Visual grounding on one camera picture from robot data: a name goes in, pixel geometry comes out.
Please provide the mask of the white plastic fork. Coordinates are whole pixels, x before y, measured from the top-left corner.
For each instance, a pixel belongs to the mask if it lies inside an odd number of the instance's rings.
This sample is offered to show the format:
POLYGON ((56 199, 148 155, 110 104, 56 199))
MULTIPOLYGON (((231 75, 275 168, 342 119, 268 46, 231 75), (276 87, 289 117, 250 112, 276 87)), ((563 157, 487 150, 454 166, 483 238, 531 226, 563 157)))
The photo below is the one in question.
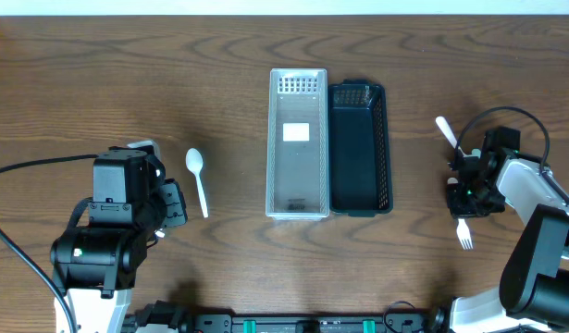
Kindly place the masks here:
POLYGON ((464 250, 470 251, 474 249, 470 229, 463 218, 457 219, 456 235, 464 250))

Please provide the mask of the dark green plastic basket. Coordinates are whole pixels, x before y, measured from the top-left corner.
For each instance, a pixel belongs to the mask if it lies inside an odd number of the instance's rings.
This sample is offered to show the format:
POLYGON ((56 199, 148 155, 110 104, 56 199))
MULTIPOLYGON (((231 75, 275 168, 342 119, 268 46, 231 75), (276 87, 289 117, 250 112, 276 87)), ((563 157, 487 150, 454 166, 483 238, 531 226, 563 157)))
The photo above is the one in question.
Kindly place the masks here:
POLYGON ((330 209, 373 217, 393 208, 385 89, 369 80, 328 86, 330 209))

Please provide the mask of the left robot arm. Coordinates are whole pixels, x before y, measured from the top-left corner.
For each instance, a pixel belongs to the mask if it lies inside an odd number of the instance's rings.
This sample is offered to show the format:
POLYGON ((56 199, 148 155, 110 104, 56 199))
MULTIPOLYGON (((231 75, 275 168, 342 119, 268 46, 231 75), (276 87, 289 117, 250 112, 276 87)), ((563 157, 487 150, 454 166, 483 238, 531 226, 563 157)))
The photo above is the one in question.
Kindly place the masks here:
POLYGON ((54 241, 56 330, 119 332, 138 267, 166 228, 184 225, 186 203, 154 141, 111 147, 93 162, 93 196, 77 204, 54 241))

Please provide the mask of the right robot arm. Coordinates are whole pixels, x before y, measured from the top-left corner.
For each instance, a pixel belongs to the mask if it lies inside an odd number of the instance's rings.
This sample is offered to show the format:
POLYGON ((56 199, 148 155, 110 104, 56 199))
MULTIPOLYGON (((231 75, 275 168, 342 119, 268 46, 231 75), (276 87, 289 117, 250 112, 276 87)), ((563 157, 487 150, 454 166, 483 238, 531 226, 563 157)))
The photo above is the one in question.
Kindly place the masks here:
POLYGON ((447 182, 451 216, 465 220, 507 206, 525 228, 498 287, 452 301, 448 332, 569 331, 569 203, 537 156, 522 154, 520 133, 486 132, 480 155, 458 156, 458 176, 447 182))

